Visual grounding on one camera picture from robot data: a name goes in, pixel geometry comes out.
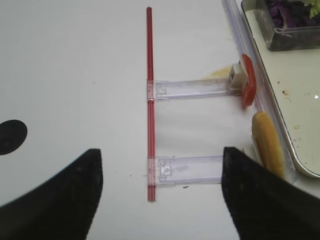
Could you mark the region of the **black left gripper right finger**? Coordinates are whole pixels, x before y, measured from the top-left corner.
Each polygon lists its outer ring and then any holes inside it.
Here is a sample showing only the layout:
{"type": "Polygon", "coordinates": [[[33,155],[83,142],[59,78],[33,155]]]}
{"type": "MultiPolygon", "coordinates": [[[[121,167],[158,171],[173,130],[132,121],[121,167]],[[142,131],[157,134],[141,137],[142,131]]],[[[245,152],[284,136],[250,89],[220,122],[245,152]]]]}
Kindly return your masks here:
{"type": "Polygon", "coordinates": [[[221,190],[241,240],[318,240],[320,200],[239,149],[223,150],[221,190]]]}

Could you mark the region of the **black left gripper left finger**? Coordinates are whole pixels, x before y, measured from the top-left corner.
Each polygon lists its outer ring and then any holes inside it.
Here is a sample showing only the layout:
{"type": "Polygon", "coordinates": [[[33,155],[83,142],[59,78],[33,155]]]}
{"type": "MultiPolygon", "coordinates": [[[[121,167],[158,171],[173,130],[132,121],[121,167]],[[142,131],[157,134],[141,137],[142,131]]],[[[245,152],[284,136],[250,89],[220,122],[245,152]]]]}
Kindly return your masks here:
{"type": "Polygon", "coordinates": [[[0,208],[2,240],[85,240],[103,190],[100,149],[0,208]]]}

